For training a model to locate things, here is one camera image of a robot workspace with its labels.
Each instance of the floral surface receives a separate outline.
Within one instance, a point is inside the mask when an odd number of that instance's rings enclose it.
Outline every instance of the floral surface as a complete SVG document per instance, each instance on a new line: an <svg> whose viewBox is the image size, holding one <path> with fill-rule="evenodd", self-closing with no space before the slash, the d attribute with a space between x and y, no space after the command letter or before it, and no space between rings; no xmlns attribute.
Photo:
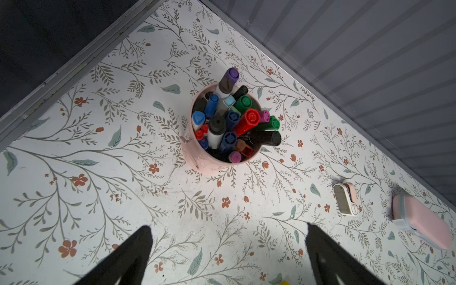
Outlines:
<svg viewBox="0 0 456 285"><path fill-rule="evenodd" d="M282 144L215 176L180 153L193 96L228 67ZM400 191L455 213L196 0L165 2L3 151L0 283L72 284L141 225L143 284L314 284L315 223L387 284L454 284L453 250L391 222ZM331 185L356 186L357 217Z"/></svg>

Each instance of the green marker cap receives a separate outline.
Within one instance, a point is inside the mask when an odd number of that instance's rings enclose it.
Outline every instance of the green marker cap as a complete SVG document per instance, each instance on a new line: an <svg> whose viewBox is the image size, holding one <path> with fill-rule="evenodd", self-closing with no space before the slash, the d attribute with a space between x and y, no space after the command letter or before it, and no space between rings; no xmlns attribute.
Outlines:
<svg viewBox="0 0 456 285"><path fill-rule="evenodd" d="M253 128L254 130L278 130L280 129L280 122L275 116L269 117L269 122L259 123L258 126Z"/></svg>

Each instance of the orange flower print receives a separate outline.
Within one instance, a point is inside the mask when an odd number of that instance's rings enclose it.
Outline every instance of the orange flower print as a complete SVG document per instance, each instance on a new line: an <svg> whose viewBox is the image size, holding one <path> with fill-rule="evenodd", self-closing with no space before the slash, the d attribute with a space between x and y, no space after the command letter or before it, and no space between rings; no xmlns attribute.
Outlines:
<svg viewBox="0 0 456 285"><path fill-rule="evenodd" d="M163 265L163 262L161 262L161 261L159 264L154 265L155 273L158 273L158 271L163 271L163 268L161 267L162 265Z"/></svg>
<svg viewBox="0 0 456 285"><path fill-rule="evenodd" d="M221 263L223 263L221 254L219 254L218 257L216 257L214 260L217 262L217 265L220 265Z"/></svg>
<svg viewBox="0 0 456 285"><path fill-rule="evenodd" d="M82 107L83 104L87 103L87 100L84 100L84 98L80 97L80 98L76 98L74 100L74 103L79 106L79 107Z"/></svg>
<svg viewBox="0 0 456 285"><path fill-rule="evenodd" d="M78 187L78 186L84 186L85 183L87 182L87 180L88 180L87 177L84 177L84 174L82 174L82 173L79 174L79 177L76 177L76 176L75 176L75 177L73 177L73 178L71 179L71 181L74 182L74 185L75 185L76 187Z"/></svg>
<svg viewBox="0 0 456 285"><path fill-rule="evenodd" d="M229 200L228 197L222 198L222 202L223 202L223 203L222 203L222 208L225 208L225 207L228 208L228 207L229 207L229 204L231 204L231 201Z"/></svg>
<svg viewBox="0 0 456 285"><path fill-rule="evenodd" d="M58 248L58 251L62 253L62 258L65 258L68 255L74 257L76 255L76 249L74 247L77 243L78 242L75 240L72 242L70 242L69 240L64 240L62 246Z"/></svg>
<svg viewBox="0 0 456 285"><path fill-rule="evenodd" d="M149 171L152 172L152 174L155 174L155 172L160 172L160 168L157 167L157 164L151 164L149 165Z"/></svg>

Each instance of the marker cap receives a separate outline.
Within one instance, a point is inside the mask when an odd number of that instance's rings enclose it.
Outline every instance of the marker cap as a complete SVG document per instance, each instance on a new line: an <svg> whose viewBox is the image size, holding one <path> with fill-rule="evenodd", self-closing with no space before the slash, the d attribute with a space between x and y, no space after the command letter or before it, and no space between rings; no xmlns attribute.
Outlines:
<svg viewBox="0 0 456 285"><path fill-rule="evenodd" d="M249 96L244 95L234 104L234 107L241 113L245 113L248 108L252 107L252 99Z"/></svg>
<svg viewBox="0 0 456 285"><path fill-rule="evenodd" d="M238 79L239 72L235 68L230 68L225 72L225 75L218 83L218 88L223 93L230 94Z"/></svg>
<svg viewBox="0 0 456 285"><path fill-rule="evenodd" d="M259 122L260 123L269 122L269 117L270 117L269 111L264 110L264 111L259 112Z"/></svg>
<svg viewBox="0 0 456 285"><path fill-rule="evenodd" d="M241 159L242 159L242 156L241 156L241 153L239 151L233 151L228 156L228 159L229 159L229 161L231 163L240 163Z"/></svg>
<svg viewBox="0 0 456 285"><path fill-rule="evenodd" d="M195 137L197 138L197 140L202 140L204 134L202 132L202 130L196 130L195 131Z"/></svg>
<svg viewBox="0 0 456 285"><path fill-rule="evenodd" d="M218 96L215 94L211 94L209 96L209 100L207 102L206 108L204 109L204 114L206 114L206 117L212 118L215 113L215 109L217 108L218 104Z"/></svg>
<svg viewBox="0 0 456 285"><path fill-rule="evenodd" d="M207 150L207 148L209 147L209 143L207 142L207 139L202 139L199 141L202 149L204 150Z"/></svg>
<svg viewBox="0 0 456 285"><path fill-rule="evenodd" d="M280 122L275 116L270 116L269 122L259 123L258 126L255 127L255 130L278 130L278 129L280 129Z"/></svg>
<svg viewBox="0 0 456 285"><path fill-rule="evenodd" d="M242 96L244 96L245 94L247 94L249 92L249 89L247 88L247 86L245 85L242 85L237 91L236 93L233 94L233 97L236 101L239 100L239 98L241 98Z"/></svg>
<svg viewBox="0 0 456 285"><path fill-rule="evenodd" d="M247 109L247 111L242 115L239 123L233 128L233 132L237 136L242 135L249 129L257 126L259 123L259 114L255 109Z"/></svg>

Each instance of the leaf print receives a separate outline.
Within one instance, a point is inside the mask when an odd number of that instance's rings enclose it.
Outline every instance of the leaf print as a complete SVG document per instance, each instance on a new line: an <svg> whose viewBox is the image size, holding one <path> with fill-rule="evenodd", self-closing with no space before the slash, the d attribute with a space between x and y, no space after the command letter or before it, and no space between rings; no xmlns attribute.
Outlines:
<svg viewBox="0 0 456 285"><path fill-rule="evenodd" d="M13 171L16 168L17 158L14 155L14 153L7 150L3 152L3 155L6 158L6 169L8 170L8 174L6 176L8 176L10 175L11 171Z"/></svg>
<svg viewBox="0 0 456 285"><path fill-rule="evenodd" d="M140 28L137 32L143 32L143 33L151 33L155 31L155 27L153 25L147 25L142 28Z"/></svg>
<svg viewBox="0 0 456 285"><path fill-rule="evenodd" d="M215 29L215 30L206 29L206 30L208 30L210 33L215 34L215 35L218 35L218 33L219 33L218 29Z"/></svg>
<svg viewBox="0 0 456 285"><path fill-rule="evenodd" d="M122 138L122 126L120 126L119 130L113 134L111 141L108 143L109 147L116 147Z"/></svg>
<svg viewBox="0 0 456 285"><path fill-rule="evenodd" d="M298 230L295 230L295 238L296 238L296 242L299 243L299 232L298 232Z"/></svg>
<svg viewBox="0 0 456 285"><path fill-rule="evenodd" d="M413 262L413 264L416 265L416 264L415 264L415 261L413 260L412 256L410 255L410 253L407 253L407 254L409 255L410 260Z"/></svg>
<svg viewBox="0 0 456 285"><path fill-rule="evenodd" d="M93 161L90 159L83 159L83 160L73 159L72 162L76 163L77 165L83 165L83 166L94 166L95 164L99 163L99 161Z"/></svg>
<svg viewBox="0 0 456 285"><path fill-rule="evenodd" d="M274 279L269 281L269 283L272 284L272 285L277 285L280 282L282 282L282 274L281 273L277 274L277 276Z"/></svg>
<svg viewBox="0 0 456 285"><path fill-rule="evenodd" d="M220 283L220 282L218 282L217 280L212 279L212 278L211 278L211 279L208 279L207 282L208 282L209 284L212 284L212 285L222 285L222 283Z"/></svg>
<svg viewBox="0 0 456 285"><path fill-rule="evenodd" d="M154 106L155 108L158 108L158 109L162 110L163 112L165 111L165 108L163 107L163 105L162 105L160 102L158 102L158 101L155 101L155 102L152 104L152 106Z"/></svg>
<svg viewBox="0 0 456 285"><path fill-rule="evenodd" d="M47 119L43 119L43 120L36 120L33 124L31 124L31 126L29 127L29 130L34 130L34 129L38 128L39 126L44 124L47 120L49 120L49 117Z"/></svg>
<svg viewBox="0 0 456 285"><path fill-rule="evenodd" d="M389 233L389 236L387 237L388 240L392 240L392 239L396 239L396 237L394 236L394 233L393 232L390 232Z"/></svg>
<svg viewBox="0 0 456 285"><path fill-rule="evenodd" d="M181 88L177 84L170 85L168 87L162 87L161 88L165 92L170 92L174 94L180 94L181 93Z"/></svg>
<svg viewBox="0 0 456 285"><path fill-rule="evenodd" d="M299 105L299 100L298 100L298 99L295 99L295 100L291 103L291 107L296 107L297 105Z"/></svg>
<svg viewBox="0 0 456 285"><path fill-rule="evenodd" d="M315 184L313 183L311 185L311 192L321 197L320 192L317 190Z"/></svg>
<svg viewBox="0 0 456 285"><path fill-rule="evenodd" d="M188 274L190 274L190 275L196 274L196 272L198 271L199 265L201 263L201 259L202 259L202 247L201 247L200 253L192 261L192 264L190 264L190 267L188 268L188 271L187 271Z"/></svg>

